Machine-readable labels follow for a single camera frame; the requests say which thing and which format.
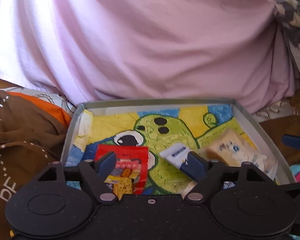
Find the brown PF patterned blanket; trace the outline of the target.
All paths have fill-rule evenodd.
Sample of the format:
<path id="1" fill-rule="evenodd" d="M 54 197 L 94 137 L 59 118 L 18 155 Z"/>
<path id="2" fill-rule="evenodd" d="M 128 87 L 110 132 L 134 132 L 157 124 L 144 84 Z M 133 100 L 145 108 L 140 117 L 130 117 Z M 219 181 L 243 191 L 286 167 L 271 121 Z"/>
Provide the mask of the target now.
<path id="1" fill-rule="evenodd" d="M 6 203 L 60 159 L 67 129 L 32 102 L 0 89 L 0 239 L 10 238 Z"/>

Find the red spicy tofu snack packet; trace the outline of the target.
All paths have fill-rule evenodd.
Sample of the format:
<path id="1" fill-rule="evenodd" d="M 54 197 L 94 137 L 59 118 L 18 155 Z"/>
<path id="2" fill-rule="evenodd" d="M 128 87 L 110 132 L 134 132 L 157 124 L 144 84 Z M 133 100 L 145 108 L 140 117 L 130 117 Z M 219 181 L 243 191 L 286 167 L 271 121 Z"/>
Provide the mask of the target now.
<path id="1" fill-rule="evenodd" d="M 98 145 L 95 160 L 114 152 L 116 163 L 110 175 L 130 178 L 132 194 L 142 194 L 148 174 L 148 148 L 143 146 Z"/>

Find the pink bed sheet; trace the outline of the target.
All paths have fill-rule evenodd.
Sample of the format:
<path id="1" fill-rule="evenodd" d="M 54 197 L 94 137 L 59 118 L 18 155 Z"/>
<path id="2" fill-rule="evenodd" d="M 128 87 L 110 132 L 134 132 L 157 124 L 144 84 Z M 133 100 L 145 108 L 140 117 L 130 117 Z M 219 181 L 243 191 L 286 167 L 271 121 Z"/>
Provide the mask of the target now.
<path id="1" fill-rule="evenodd" d="M 0 0 L 0 79 L 73 104 L 295 92 L 268 0 Z"/>

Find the grey tray with cartoon picture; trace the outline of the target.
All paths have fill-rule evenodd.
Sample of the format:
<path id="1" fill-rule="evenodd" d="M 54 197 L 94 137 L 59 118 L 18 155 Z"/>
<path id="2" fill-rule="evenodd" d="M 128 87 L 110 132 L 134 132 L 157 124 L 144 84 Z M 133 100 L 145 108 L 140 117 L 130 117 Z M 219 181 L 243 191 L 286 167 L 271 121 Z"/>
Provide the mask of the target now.
<path id="1" fill-rule="evenodd" d="M 278 184 L 295 177 L 277 146 L 257 121 L 233 99 L 149 99 L 87 102 L 77 107 L 66 135 L 61 162 L 75 166 L 92 159 L 99 145 L 144 146 L 149 150 L 145 194 L 179 193 L 189 177 L 161 159 L 161 151 L 182 143 L 193 151 L 232 129 L 250 158 Z"/>

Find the white and blue stick packet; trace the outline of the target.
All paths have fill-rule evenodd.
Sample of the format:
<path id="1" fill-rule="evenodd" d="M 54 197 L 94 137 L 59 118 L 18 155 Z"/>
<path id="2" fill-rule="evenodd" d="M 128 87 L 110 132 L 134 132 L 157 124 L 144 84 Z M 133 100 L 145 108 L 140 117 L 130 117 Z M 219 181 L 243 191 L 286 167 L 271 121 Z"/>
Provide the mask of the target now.
<path id="1" fill-rule="evenodd" d="M 175 143 L 172 146 L 166 148 L 159 153 L 162 159 L 168 161 L 171 165 L 177 169 L 185 172 L 185 168 L 188 165 L 187 155 L 190 152 L 190 148 L 181 142 Z"/>

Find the toast bread packet with cow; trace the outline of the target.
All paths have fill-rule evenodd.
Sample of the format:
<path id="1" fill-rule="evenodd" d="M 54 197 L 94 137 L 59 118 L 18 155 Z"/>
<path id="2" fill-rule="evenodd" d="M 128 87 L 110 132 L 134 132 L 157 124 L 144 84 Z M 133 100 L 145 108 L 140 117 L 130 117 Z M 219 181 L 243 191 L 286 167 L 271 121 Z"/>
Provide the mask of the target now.
<path id="1" fill-rule="evenodd" d="M 233 167 L 240 167 L 243 162 L 248 161 L 270 179 L 274 179 L 276 175 L 277 159 L 262 154 L 232 129 L 227 129 L 217 139 L 200 148 L 198 153 L 206 160 L 219 160 Z"/>

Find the colourful striped cartoon blanket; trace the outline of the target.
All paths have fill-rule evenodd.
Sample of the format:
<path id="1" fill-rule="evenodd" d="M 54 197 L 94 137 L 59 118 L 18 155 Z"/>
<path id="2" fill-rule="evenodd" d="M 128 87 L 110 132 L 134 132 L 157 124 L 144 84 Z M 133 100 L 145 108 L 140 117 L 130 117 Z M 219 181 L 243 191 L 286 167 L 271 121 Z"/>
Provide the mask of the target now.
<path id="1" fill-rule="evenodd" d="M 69 127 L 76 110 L 76 107 L 63 95 L 20 87 L 2 88 L 1 90 L 32 102 L 56 118 L 65 127 Z"/>

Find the yellow green snack packet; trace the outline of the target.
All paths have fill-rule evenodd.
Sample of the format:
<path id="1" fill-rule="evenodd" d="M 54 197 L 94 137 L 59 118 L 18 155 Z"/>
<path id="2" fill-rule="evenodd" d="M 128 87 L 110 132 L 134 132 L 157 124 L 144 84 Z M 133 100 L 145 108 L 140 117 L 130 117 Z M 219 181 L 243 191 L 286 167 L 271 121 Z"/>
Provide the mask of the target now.
<path id="1" fill-rule="evenodd" d="M 104 182 L 119 199 L 121 199 L 124 194 L 133 193 L 133 183 L 130 178 L 109 175 Z"/>

